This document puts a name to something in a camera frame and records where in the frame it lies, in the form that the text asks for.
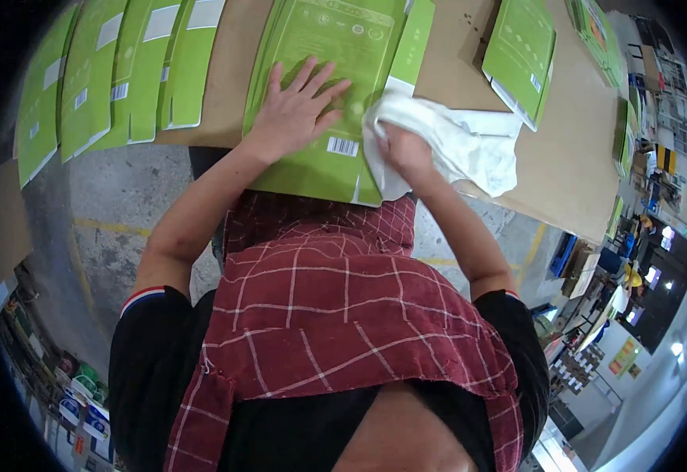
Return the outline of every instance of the hand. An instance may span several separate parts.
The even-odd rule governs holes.
[[[349,88],[351,81],[344,79],[316,97],[335,69],[335,64],[329,62],[309,80],[316,64],[317,58],[310,57],[285,90],[281,90],[283,63],[276,63],[270,71],[267,97],[257,118],[254,118],[251,131],[244,138],[256,146],[258,157],[266,164],[307,146],[343,115],[340,110],[322,116],[320,113]]]
[[[425,185],[429,186],[436,175],[440,177],[433,165],[433,150],[424,139],[390,123],[381,122],[380,126],[388,135],[388,140],[377,140],[380,155],[415,192]]]

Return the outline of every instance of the stack of boxes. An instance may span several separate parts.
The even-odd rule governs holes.
[[[577,395],[595,378],[595,369],[602,360],[603,351],[597,345],[589,345],[578,353],[566,350],[554,363],[552,377],[560,379],[556,382],[560,385],[560,391],[568,388]]]

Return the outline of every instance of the white cloth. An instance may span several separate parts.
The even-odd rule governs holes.
[[[420,135],[433,148],[433,162],[448,182],[469,179],[490,197],[517,185],[514,145],[522,121],[513,113],[454,110],[386,92],[362,119],[365,158],[383,200],[396,200],[411,188],[380,156],[377,137],[387,139],[380,122]]]

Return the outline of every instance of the concrete floor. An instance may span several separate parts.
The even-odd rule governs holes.
[[[109,345],[133,287],[151,229],[192,181],[185,146],[139,144],[50,163],[24,189],[35,250],[27,264],[43,295],[40,316],[55,343],[107,377]],[[562,303],[561,279],[547,265],[562,231],[506,208],[467,198],[486,223],[530,307]],[[464,295],[469,283],[421,203],[413,256],[433,265]],[[196,301],[220,278],[209,246],[192,273]]]

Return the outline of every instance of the table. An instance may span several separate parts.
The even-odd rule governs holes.
[[[480,71],[499,4],[494,0],[434,0],[433,28],[414,95],[456,109],[508,111]],[[234,147],[254,58],[273,0],[228,0],[207,72],[201,124],[158,133],[156,143]],[[536,133],[517,141],[517,187],[488,199],[470,181],[454,187],[600,244],[619,175],[613,165],[617,97],[577,36],[564,0],[547,0],[558,35],[553,78]]]

